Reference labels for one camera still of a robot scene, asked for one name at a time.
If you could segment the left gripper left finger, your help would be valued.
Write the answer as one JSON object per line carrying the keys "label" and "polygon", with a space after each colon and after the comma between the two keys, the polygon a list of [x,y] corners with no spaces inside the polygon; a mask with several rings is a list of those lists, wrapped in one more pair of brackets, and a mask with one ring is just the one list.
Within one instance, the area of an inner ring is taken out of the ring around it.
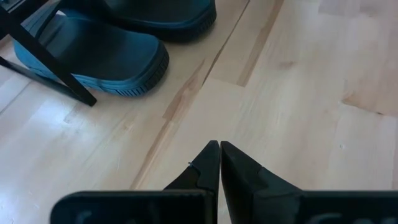
{"label": "left gripper left finger", "polygon": [[220,182],[220,145],[211,140],[188,167],[165,190],[199,190],[201,197],[185,199],[172,206],[166,224],[217,224]]}

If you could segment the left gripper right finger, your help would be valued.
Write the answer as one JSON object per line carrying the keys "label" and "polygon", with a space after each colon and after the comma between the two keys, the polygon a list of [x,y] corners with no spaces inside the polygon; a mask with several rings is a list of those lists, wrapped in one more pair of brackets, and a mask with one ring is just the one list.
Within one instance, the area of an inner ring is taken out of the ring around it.
{"label": "left gripper right finger", "polygon": [[302,191],[228,141],[221,179],[232,224],[294,224]]}

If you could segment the black rubber slide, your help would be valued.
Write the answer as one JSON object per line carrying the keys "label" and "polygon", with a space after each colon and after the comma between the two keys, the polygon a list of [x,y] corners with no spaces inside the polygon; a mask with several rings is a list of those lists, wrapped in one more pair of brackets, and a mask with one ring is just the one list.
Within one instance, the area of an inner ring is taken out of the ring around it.
{"label": "black rubber slide", "polygon": [[57,14],[43,8],[23,28],[83,86],[121,96],[153,89],[169,65],[164,44],[149,34]]}
{"label": "black rubber slide", "polygon": [[62,0],[70,17],[104,22],[154,35],[169,42],[190,42],[217,17],[215,0]]}

